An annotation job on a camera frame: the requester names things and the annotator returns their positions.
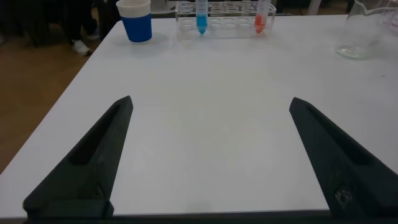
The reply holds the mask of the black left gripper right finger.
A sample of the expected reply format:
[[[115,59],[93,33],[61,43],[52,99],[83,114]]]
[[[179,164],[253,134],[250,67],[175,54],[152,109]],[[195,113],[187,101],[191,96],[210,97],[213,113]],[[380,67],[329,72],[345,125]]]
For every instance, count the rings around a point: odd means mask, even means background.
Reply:
[[[289,111],[332,217],[397,217],[394,171],[309,102],[293,98]]]

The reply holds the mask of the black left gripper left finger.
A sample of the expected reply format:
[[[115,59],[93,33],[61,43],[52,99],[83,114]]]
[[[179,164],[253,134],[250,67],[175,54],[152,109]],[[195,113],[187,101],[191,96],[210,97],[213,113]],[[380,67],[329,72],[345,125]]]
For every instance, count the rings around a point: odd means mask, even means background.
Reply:
[[[29,218],[108,218],[111,192],[133,104],[115,101],[71,151],[25,198]]]

